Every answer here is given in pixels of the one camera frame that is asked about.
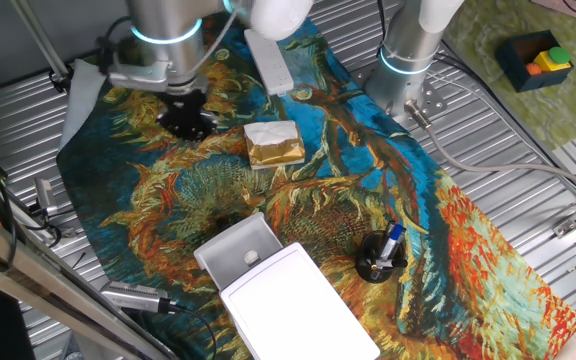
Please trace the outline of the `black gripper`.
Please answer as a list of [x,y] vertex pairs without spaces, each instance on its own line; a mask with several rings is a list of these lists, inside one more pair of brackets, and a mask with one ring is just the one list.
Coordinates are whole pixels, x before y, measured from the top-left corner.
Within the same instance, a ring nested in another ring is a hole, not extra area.
[[202,141],[216,129],[216,124],[203,107],[206,94],[193,90],[185,95],[161,93],[164,108],[157,115],[157,123],[181,140]]

